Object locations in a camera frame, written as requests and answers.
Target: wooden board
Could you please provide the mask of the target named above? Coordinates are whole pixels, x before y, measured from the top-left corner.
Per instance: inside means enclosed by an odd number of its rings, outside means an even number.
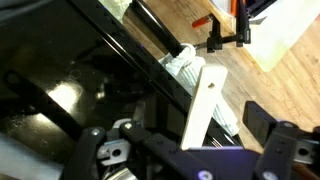
[[[202,66],[189,108],[181,149],[202,147],[227,74],[228,70],[221,65]]]
[[[251,25],[246,53],[263,71],[272,70],[320,13],[319,0],[278,0],[260,25]]]

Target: screw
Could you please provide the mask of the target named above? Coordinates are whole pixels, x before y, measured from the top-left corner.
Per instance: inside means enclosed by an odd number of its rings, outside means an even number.
[[[127,129],[130,129],[130,128],[132,127],[132,124],[131,124],[131,123],[126,123],[126,124],[124,125],[124,127],[127,128]]]
[[[265,171],[263,172],[263,177],[265,180],[278,180],[277,175],[275,175],[273,172]]]
[[[100,130],[99,130],[99,129],[94,129],[94,130],[91,132],[91,134],[94,135],[94,136],[98,135],[99,133],[100,133]]]
[[[202,170],[198,173],[198,178],[200,180],[212,180],[212,174],[209,171]]]
[[[293,127],[293,124],[286,122],[286,123],[284,123],[284,126],[286,126],[286,127]]]

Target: white plastic piece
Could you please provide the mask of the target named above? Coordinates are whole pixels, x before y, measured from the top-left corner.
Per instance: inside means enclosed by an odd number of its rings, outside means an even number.
[[[181,149],[202,146],[227,74],[228,70],[221,65],[208,64],[201,68],[182,137]]]
[[[122,123],[130,122],[130,121],[131,121],[131,118],[119,119],[113,124],[112,128],[119,128]]]

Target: metal bracket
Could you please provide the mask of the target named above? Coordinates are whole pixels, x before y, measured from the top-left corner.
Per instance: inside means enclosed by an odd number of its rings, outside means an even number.
[[[313,164],[316,154],[316,146],[319,146],[318,141],[300,140],[296,147],[294,160],[303,164]]]
[[[106,142],[98,149],[97,159],[101,164],[110,166],[125,162],[129,156],[131,145],[124,139]]]

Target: white cloth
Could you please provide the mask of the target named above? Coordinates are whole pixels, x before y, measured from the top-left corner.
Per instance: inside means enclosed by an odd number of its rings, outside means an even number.
[[[196,56],[196,50],[191,44],[181,44],[184,50],[173,58],[170,54],[160,59],[163,67],[186,89],[192,96],[201,67],[206,64],[203,57]],[[213,118],[231,135],[238,134],[238,119],[229,107],[222,94],[213,111]]]
[[[132,0],[99,0],[100,3],[122,23],[122,18]]]

